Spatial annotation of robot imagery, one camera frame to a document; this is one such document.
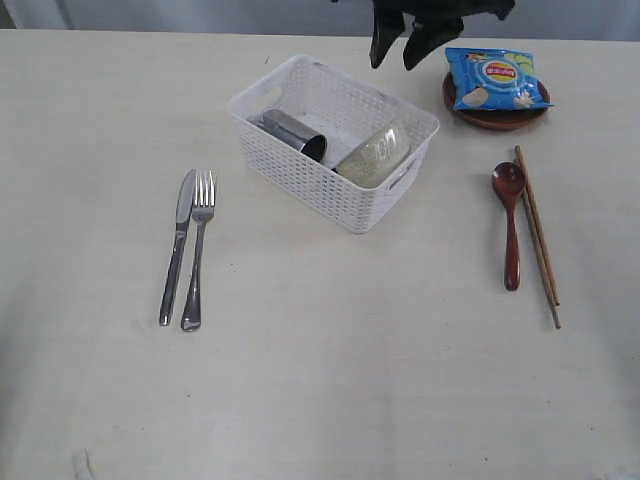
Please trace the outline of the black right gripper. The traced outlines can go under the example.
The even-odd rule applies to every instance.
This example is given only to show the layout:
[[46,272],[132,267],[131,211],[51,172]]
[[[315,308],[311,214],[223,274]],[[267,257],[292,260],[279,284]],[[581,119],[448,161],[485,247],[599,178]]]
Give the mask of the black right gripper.
[[370,64],[377,69],[393,43],[404,33],[402,13],[416,17],[403,50],[407,71],[430,53],[455,40],[464,29],[461,17],[488,13],[504,20],[515,7],[514,0],[390,0],[374,1],[386,9],[373,10]]

